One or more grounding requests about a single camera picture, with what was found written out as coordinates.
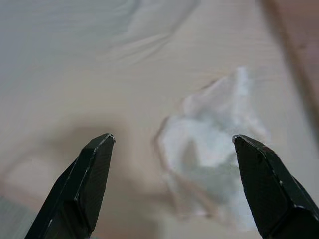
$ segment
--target beige surface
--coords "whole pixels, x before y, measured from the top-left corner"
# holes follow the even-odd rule
[[[88,58],[58,71],[31,64],[2,81],[1,193],[38,210],[82,146],[110,132],[117,143],[99,238],[259,238],[175,218],[151,147],[183,97],[240,65],[255,70],[254,103],[272,134],[270,146],[319,203],[314,137],[281,47],[254,0],[202,0],[165,46],[119,70]]]

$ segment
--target crumpled paper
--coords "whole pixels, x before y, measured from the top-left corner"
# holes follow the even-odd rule
[[[268,143],[251,104],[253,80],[245,67],[184,99],[156,144],[179,216],[210,216],[239,231],[256,228],[240,179],[232,136]]]

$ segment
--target white tissue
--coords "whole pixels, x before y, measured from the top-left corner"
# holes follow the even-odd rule
[[[240,231],[256,228],[241,184],[232,136],[267,143],[269,134],[250,101],[252,79],[245,67],[183,101],[157,144],[180,216],[207,215]]]

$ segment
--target white cloth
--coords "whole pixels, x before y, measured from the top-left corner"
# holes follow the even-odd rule
[[[233,75],[187,97],[184,114],[171,116],[157,141],[166,160],[168,185],[176,198],[184,198],[183,203],[176,203],[188,203],[184,208],[191,208],[191,213],[214,216],[241,231],[253,229],[255,224],[241,185],[232,136],[245,134],[264,143],[269,140],[250,103],[251,84],[247,69],[240,67]],[[183,190],[172,175],[175,173],[188,182]],[[185,195],[176,195],[185,190]],[[203,196],[212,201],[215,212],[201,203]],[[181,215],[190,212],[179,210]]]

